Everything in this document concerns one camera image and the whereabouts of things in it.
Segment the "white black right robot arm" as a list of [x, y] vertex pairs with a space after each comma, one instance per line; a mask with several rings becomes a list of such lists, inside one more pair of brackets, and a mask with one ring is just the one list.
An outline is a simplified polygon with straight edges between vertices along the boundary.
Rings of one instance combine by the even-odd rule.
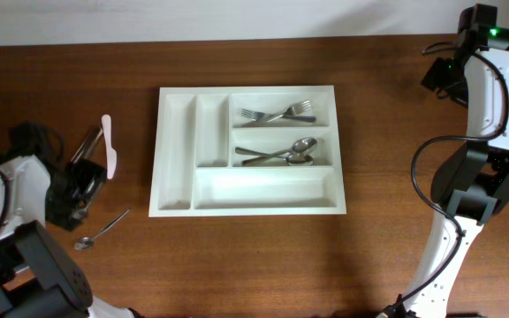
[[460, 14], [455, 41], [423, 51], [453, 53], [435, 60], [422, 85], [467, 108], [467, 133], [419, 147], [461, 144], [437, 169], [430, 194], [418, 194], [435, 212], [428, 243], [412, 282], [382, 317], [445, 317], [468, 249], [509, 201], [509, 29], [499, 27], [497, 17], [495, 6], [468, 7]]

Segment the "metal tongs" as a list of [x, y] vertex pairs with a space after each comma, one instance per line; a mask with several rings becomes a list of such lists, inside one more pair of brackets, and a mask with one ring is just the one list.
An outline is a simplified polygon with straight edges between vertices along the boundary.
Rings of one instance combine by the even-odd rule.
[[76, 164], [81, 160], [89, 160], [93, 157], [95, 150], [103, 138], [103, 129], [98, 126], [92, 127], [70, 163]]

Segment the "metal spoon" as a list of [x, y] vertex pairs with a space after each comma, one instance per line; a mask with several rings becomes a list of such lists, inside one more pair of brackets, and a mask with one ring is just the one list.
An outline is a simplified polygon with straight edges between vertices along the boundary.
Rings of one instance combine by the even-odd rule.
[[309, 166], [314, 163], [314, 158], [311, 155], [292, 151], [281, 151], [274, 154], [267, 154], [246, 148], [236, 147], [235, 153], [238, 155], [256, 155], [256, 158], [244, 160], [241, 163], [242, 166], [254, 165], [271, 159], [279, 159], [286, 162], [286, 164], [290, 166]]
[[255, 155], [255, 158], [247, 159], [241, 162], [242, 166], [261, 163], [270, 159], [280, 159], [290, 166], [311, 165], [314, 162], [311, 153], [317, 147], [318, 141], [313, 137], [305, 137], [296, 140], [288, 149], [279, 150], [275, 153], [263, 153], [246, 148], [236, 147], [235, 153], [238, 155]]

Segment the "metal fork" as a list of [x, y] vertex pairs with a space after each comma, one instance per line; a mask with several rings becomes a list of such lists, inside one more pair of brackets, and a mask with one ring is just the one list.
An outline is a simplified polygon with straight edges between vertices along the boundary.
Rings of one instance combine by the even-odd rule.
[[[265, 117], [274, 117], [274, 114], [264, 113], [264, 112], [259, 112], [259, 111], [252, 111], [252, 110], [247, 110], [247, 109], [241, 109], [239, 113], [242, 117], [246, 117], [246, 118], [254, 120], [254, 121], [262, 120]], [[308, 123], [314, 123], [316, 121], [315, 116], [302, 116], [302, 115], [293, 114], [291, 112], [279, 113], [279, 118], [280, 119], [283, 118], [283, 119], [289, 119], [289, 120], [296, 120], [296, 121], [301, 121], [301, 122], [308, 122]]]
[[263, 120], [263, 123], [272, 122], [274, 120], [285, 118], [285, 119], [292, 119], [302, 122], [314, 122], [315, 119], [313, 117], [303, 117], [302, 113], [311, 109], [311, 101], [306, 100], [304, 102], [298, 102], [293, 105], [291, 105], [289, 108], [287, 108], [283, 113], [279, 113], [276, 115], [271, 115], [269, 117], [266, 117]]

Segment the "small metal teaspoon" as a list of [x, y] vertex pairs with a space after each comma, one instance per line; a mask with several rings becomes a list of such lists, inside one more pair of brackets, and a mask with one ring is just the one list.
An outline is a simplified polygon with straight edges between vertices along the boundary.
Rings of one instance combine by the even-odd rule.
[[85, 219], [86, 217], [88, 217], [89, 206], [90, 204], [86, 201], [78, 201], [72, 207], [71, 218], [79, 221]]
[[108, 222], [104, 227], [102, 227], [95, 235], [83, 237], [78, 239], [74, 243], [74, 249], [77, 251], [83, 251], [91, 248], [95, 241], [101, 237], [105, 232], [110, 230], [112, 227], [114, 227], [121, 219], [123, 219], [129, 212], [131, 211], [130, 208], [127, 208], [123, 213], [121, 213], [119, 216]]

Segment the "pink plastic knife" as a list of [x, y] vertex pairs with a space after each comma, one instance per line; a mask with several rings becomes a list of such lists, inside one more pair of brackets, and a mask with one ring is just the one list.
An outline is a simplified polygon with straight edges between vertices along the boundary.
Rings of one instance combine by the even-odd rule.
[[117, 168], [118, 154], [112, 146], [112, 121], [109, 114], [102, 115], [101, 120], [106, 151], [107, 179], [113, 179]]

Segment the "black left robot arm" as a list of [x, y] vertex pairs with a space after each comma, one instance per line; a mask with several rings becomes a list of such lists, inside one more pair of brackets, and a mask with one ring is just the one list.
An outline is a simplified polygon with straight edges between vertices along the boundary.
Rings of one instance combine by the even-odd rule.
[[53, 130], [29, 122], [10, 129], [11, 149], [0, 155], [0, 318], [138, 316], [97, 298], [45, 228], [72, 231], [87, 217], [116, 170], [111, 131], [105, 115], [60, 168], [64, 150], [52, 147]]

